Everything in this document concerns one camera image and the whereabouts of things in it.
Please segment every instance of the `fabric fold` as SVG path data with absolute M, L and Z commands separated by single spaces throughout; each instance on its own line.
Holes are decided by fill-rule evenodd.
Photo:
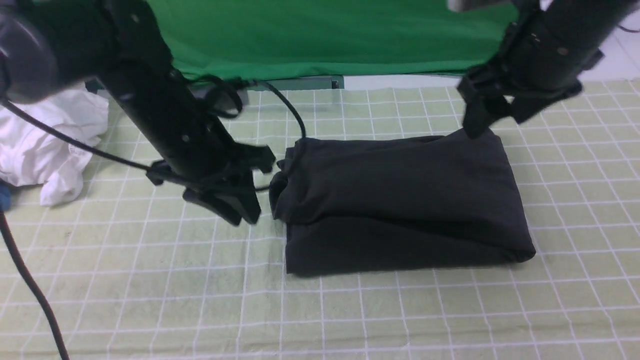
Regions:
M 289 173 L 292 160 L 298 159 Z M 521 263 L 536 251 L 500 138 L 302 139 L 269 194 L 298 275 Z

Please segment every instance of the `white floor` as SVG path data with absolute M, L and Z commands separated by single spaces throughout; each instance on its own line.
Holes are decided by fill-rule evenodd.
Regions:
M 629 16 L 622 24 L 626 28 L 640 29 L 640 12 Z M 583 81 L 640 79 L 640 34 L 616 30 L 601 47 L 605 58 L 593 69 L 582 73 Z M 377 88 L 416 88 L 455 86 L 456 77 L 429 75 L 345 76 L 347 90 L 374 90 Z

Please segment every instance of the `blue object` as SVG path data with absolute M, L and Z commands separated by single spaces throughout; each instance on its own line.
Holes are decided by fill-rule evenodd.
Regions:
M 0 210 L 7 211 L 11 207 L 11 193 L 5 184 L 0 183 Z

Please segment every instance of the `black cable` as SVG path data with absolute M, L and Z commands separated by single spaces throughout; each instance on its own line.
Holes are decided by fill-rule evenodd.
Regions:
M 242 81 L 242 80 L 231 80 L 231 81 L 224 81 L 216 76 L 213 75 L 205 75 L 202 76 L 200 78 L 197 78 L 195 80 L 192 81 L 188 81 L 188 83 L 206 83 L 206 82 L 211 82 L 214 85 L 216 85 L 215 88 L 213 88 L 212 90 L 210 90 L 209 93 L 211 94 L 216 94 L 216 96 L 220 96 L 221 91 L 225 92 L 234 102 L 235 106 L 236 106 L 236 110 L 238 111 L 238 114 L 230 114 L 230 113 L 225 113 L 224 111 L 222 111 L 222 113 L 225 113 L 224 116 L 221 116 L 219 114 L 219 112 L 221 112 L 220 110 L 216 111 L 216 110 L 212 110 L 212 109 L 206 109 L 207 112 L 212 113 L 215 116 L 219 116 L 219 117 L 224 117 L 226 119 L 232 119 L 237 117 L 243 110 L 243 104 L 242 104 L 242 99 L 240 99 L 240 96 L 237 94 L 237 91 L 239 89 L 242 88 L 246 88 L 249 86 L 253 86 L 253 85 L 257 85 L 260 84 L 262 86 L 265 86 L 269 91 L 273 92 L 278 98 L 280 98 L 280 100 L 288 107 L 288 109 L 292 112 L 292 114 L 294 115 L 294 117 L 296 118 L 298 125 L 300 126 L 300 132 L 301 132 L 301 137 L 305 138 L 307 137 L 307 129 L 305 127 L 304 121 L 302 120 L 302 117 L 300 116 L 300 114 L 298 113 L 298 111 L 296 110 L 296 108 L 291 104 L 291 102 L 289 102 L 289 100 L 280 92 L 278 91 L 278 89 L 276 89 L 273 85 L 269 84 L 266 81 L 261 81 L 261 80 L 256 80 L 256 81 Z M 205 99 L 209 99 L 208 97 L 210 97 L 209 94 L 207 94 L 205 96 Z M 231 174 L 227 174 L 227 173 L 222 173 L 222 174 L 215 174 L 214 176 L 211 177 L 207 177 L 205 179 L 202 179 L 199 183 L 194 183 L 188 179 L 185 179 L 184 177 L 181 177 L 177 174 L 174 173 L 168 173 L 168 172 L 158 172 L 156 169 L 141 164 L 141 163 L 137 163 L 135 161 L 130 161 L 124 158 L 121 158 L 119 156 L 113 155 L 113 154 L 109 154 L 108 152 L 104 152 L 102 150 L 98 150 L 94 147 L 91 147 L 89 145 L 86 145 L 85 143 L 82 143 L 74 138 L 71 138 L 61 132 L 59 132 L 58 130 L 55 130 L 53 127 L 48 126 L 42 122 L 40 122 L 38 119 L 32 117 L 31 115 L 29 115 L 28 113 L 26 113 L 25 111 L 23 111 L 22 109 L 20 109 L 19 107 L 17 107 L 16 105 L 14 105 L 14 103 L 10 102 L 8 99 L 6 98 L 2 98 L 1 99 L 1 103 L 2 105 L 9 110 L 10 112 L 16 114 L 16 116 L 20 117 L 22 120 L 25 120 L 26 122 L 28 122 L 29 124 L 39 128 L 40 130 L 46 132 L 49 135 L 55 136 L 56 138 L 70 144 L 73 145 L 79 149 L 82 149 L 84 151 L 90 152 L 96 156 L 100 156 L 102 158 L 106 158 L 108 160 L 111 161 L 115 161 L 117 163 L 129 166 L 129 167 L 133 167 L 133 168 L 137 168 L 139 170 L 145 171 L 149 174 L 152 175 L 157 175 L 158 177 L 160 177 L 161 179 L 169 182 L 169 183 L 175 183 L 178 185 L 182 185 L 182 186 L 187 186 L 187 187 L 192 187 L 192 188 L 200 188 L 203 190 L 214 190 L 217 192 L 226 192 L 226 193 L 245 193 L 245 192 L 263 192 L 266 190 L 269 190 L 269 186 L 262 186 L 259 188 L 249 188 L 249 187 L 224 187 L 224 186 L 216 186 L 216 185 L 212 185 L 214 184 L 217 180 L 223 179 L 224 177 L 227 177 Z M 293 168 L 297 165 L 298 162 L 298 158 L 294 158 L 294 161 L 292 163 L 292 166 L 290 167 L 289 171 L 287 171 L 289 174 L 292 172 Z M 230 173 L 234 172 L 234 171 L 246 171 L 247 169 L 244 168 L 232 168 L 230 169 Z
M 633 30 L 633 29 L 628 29 L 625 28 L 624 26 L 618 26 L 622 31 L 626 32 L 626 33 L 631 33 L 631 34 L 640 34 L 640 29 L 638 30 Z
M 254 83 L 266 87 L 267 89 L 269 89 L 269 91 L 273 92 L 277 97 L 280 98 L 280 100 L 289 108 L 289 111 L 291 111 L 293 116 L 296 118 L 296 121 L 300 126 L 300 138 L 301 139 L 306 138 L 307 127 L 305 126 L 305 122 L 302 121 L 302 117 L 300 116 L 296 108 L 291 104 L 291 102 L 289 102 L 289 100 L 284 95 L 282 95 L 282 93 L 279 92 L 278 89 L 275 88 L 275 86 L 269 84 L 268 82 L 262 81 L 262 80 L 255 80 Z M 298 153 L 294 155 L 293 159 L 291 160 L 291 164 L 287 167 L 287 172 L 286 172 L 287 176 L 293 173 L 295 168 L 298 166 L 298 163 L 300 162 L 300 158 L 302 157 L 302 154 L 305 149 L 304 143 L 301 143 L 301 144 L 302 146 L 300 147 Z M 263 186 L 262 188 L 256 188 L 256 191 L 261 192 L 268 189 L 269 189 L 268 186 Z
M 9 250 L 9 255 L 11 255 L 11 259 L 15 264 L 18 273 L 22 276 L 22 279 L 27 284 L 33 295 L 38 300 L 40 307 L 42 307 L 42 311 L 44 315 L 47 317 L 47 321 L 49 322 L 49 326 L 51 327 L 51 332 L 53 333 L 53 340 L 56 342 L 56 346 L 58 347 L 58 353 L 62 360 L 69 360 L 69 353 L 67 352 L 67 348 L 65 346 L 64 339 L 62 337 L 62 332 L 60 331 L 60 326 L 58 326 L 58 321 L 56 320 L 56 316 L 51 309 L 51 305 L 47 301 L 47 298 L 42 293 L 42 290 L 38 287 L 38 284 L 29 273 L 29 269 L 24 264 L 24 260 L 20 255 L 20 251 L 18 251 L 18 246 L 15 244 L 15 240 L 13 239 L 13 235 L 11 234 L 11 230 L 9 229 L 9 224 L 6 221 L 6 216 L 4 215 L 4 211 L 0 210 L 0 233 L 4 239 L 4 243 L 6 244 L 6 248 Z

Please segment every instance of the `light green mat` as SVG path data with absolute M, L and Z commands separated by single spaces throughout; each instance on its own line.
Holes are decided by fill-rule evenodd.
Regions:
M 98 159 L 81 200 L 44 209 L 27 191 L 9 219 L 74 360 L 638 359 L 640 82 L 586 86 L 523 127 L 495 127 L 540 252 L 520 266 L 295 279 L 268 213 L 233 228 L 179 187 Z M 447 134 L 463 112 L 452 88 L 287 96 L 320 138 Z M 295 121 L 274 96 L 251 98 L 231 133 L 281 157 Z M 157 159 L 118 110 L 104 144 Z M 56 358 L 4 247 L 0 306 L 1 359 Z

